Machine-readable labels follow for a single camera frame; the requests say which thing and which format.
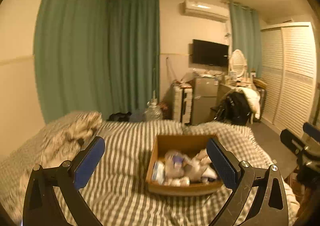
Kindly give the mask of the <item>cream lace cloth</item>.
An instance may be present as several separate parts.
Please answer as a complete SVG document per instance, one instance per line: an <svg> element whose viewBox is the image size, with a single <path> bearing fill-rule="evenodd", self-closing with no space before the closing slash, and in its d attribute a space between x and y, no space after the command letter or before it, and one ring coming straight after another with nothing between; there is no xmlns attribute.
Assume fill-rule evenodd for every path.
<svg viewBox="0 0 320 226"><path fill-rule="evenodd" d="M216 171L210 166L211 160L206 149L202 149L193 158L185 156L184 175L191 183L211 183L218 179Z"/></svg>

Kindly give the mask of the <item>clear jar white lid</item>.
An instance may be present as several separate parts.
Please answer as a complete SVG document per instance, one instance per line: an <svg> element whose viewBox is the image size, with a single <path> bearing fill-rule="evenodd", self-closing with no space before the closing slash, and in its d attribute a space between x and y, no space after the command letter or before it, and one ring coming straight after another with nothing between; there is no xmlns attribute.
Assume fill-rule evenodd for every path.
<svg viewBox="0 0 320 226"><path fill-rule="evenodd" d="M184 168L191 164L191 159L181 152L170 150L164 156L165 178L181 178Z"/></svg>

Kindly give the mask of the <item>blue white tissue box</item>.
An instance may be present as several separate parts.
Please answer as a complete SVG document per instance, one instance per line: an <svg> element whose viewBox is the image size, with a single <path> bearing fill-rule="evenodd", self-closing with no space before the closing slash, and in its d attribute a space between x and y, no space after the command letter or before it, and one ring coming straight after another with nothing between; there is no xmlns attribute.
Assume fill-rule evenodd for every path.
<svg viewBox="0 0 320 226"><path fill-rule="evenodd" d="M151 180L163 185L165 182L165 165L162 161L156 161L151 175Z"/></svg>

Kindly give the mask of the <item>white plush toy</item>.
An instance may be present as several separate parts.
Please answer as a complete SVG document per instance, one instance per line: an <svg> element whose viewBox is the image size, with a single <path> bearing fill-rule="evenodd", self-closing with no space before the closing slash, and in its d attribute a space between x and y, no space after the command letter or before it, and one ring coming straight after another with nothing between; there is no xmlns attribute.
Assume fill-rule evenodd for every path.
<svg viewBox="0 0 320 226"><path fill-rule="evenodd" d="M173 187L185 187L190 185L190 179L187 176L181 178L166 178L164 185Z"/></svg>

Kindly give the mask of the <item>chair with black jacket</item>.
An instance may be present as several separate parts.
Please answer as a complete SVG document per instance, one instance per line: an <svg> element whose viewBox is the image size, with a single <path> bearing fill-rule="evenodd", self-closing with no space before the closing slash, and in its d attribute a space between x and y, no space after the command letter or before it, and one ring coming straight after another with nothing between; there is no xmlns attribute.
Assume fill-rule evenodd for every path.
<svg viewBox="0 0 320 226"><path fill-rule="evenodd" d="M245 94L236 88L223 95L212 110L214 111L214 121L231 125L245 126L252 115Z"/></svg>

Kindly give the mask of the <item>white padded coat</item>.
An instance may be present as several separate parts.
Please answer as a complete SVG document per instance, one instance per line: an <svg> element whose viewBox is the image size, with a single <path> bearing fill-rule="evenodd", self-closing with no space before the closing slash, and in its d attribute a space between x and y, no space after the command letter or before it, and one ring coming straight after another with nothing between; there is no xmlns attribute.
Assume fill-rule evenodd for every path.
<svg viewBox="0 0 320 226"><path fill-rule="evenodd" d="M251 88L236 87L236 92L243 93L256 119L260 119L260 94Z"/></svg>

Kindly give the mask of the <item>grey mini fridge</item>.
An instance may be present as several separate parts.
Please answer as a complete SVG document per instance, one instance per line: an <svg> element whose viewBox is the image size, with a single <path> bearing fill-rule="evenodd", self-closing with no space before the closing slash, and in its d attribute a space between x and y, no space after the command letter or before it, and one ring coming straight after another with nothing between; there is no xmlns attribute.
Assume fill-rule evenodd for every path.
<svg viewBox="0 0 320 226"><path fill-rule="evenodd" d="M211 108L216 106L218 85L213 78L197 77L191 82L193 86L193 103L191 124L208 122Z"/></svg>

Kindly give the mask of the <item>white suitcase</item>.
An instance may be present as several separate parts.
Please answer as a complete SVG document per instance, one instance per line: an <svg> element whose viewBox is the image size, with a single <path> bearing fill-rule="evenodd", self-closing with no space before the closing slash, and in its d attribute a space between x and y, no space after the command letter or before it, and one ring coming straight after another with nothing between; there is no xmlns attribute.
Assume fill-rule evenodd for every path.
<svg viewBox="0 0 320 226"><path fill-rule="evenodd" d="M172 119L189 124L193 102L193 88L189 83L175 85L172 88Z"/></svg>

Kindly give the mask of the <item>white louvred wardrobe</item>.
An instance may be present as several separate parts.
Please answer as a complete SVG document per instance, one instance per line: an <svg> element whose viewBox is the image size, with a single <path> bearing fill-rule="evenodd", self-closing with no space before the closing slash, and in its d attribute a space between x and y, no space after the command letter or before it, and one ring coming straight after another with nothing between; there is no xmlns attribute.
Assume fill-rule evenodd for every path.
<svg viewBox="0 0 320 226"><path fill-rule="evenodd" d="M316 90L316 42L310 22L261 29L263 81L267 83L263 121L277 132L303 136Z"/></svg>

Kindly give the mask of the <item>large clear water bottle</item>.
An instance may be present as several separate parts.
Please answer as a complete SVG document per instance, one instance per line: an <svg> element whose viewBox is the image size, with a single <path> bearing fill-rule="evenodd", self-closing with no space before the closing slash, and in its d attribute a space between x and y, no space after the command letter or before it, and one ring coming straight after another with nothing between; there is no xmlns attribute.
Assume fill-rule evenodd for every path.
<svg viewBox="0 0 320 226"><path fill-rule="evenodd" d="M149 101L148 107L144 111L145 121L157 121L163 118L162 110L157 102Z"/></svg>

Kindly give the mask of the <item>white oval vanity mirror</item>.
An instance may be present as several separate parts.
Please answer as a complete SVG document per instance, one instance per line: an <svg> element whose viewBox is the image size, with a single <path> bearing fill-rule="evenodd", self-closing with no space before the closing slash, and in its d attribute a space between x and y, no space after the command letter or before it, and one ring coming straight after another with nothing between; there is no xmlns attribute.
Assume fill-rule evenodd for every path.
<svg viewBox="0 0 320 226"><path fill-rule="evenodd" d="M237 78L242 78L247 68L247 60L243 52L239 49L234 50L229 58L229 71L236 74Z"/></svg>

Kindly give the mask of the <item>green curtain by wardrobe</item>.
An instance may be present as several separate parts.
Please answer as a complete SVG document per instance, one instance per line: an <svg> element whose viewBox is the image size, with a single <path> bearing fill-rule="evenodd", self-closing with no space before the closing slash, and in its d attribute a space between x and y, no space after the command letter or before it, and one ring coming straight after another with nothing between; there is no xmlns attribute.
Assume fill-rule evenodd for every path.
<svg viewBox="0 0 320 226"><path fill-rule="evenodd" d="M229 12L233 50L241 50L247 60L248 70L255 69L257 77L260 77L262 53L258 12L232 1L229 3Z"/></svg>

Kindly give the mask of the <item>white air conditioner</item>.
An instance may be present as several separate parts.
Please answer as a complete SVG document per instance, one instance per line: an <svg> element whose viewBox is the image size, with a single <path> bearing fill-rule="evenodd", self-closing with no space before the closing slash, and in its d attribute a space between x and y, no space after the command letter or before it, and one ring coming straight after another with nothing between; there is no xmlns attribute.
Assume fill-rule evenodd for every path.
<svg viewBox="0 0 320 226"><path fill-rule="evenodd" d="M227 22L230 19L229 10L217 5L184 0L179 4L181 15L203 18L219 22Z"/></svg>

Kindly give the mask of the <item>green curtain behind bed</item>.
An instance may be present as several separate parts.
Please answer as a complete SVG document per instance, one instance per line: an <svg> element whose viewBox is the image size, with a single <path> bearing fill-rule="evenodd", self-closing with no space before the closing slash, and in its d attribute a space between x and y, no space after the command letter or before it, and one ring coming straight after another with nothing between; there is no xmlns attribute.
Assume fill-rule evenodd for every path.
<svg viewBox="0 0 320 226"><path fill-rule="evenodd" d="M43 118L107 118L159 95L159 0L42 0L34 34Z"/></svg>

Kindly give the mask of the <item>black wall television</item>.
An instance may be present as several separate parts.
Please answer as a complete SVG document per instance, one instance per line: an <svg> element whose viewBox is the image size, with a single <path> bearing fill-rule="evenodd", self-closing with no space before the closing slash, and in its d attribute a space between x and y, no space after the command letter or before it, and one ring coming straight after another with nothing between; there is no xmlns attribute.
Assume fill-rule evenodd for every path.
<svg viewBox="0 0 320 226"><path fill-rule="evenodd" d="M192 61L195 64L228 67L229 46L211 41L193 39Z"/></svg>

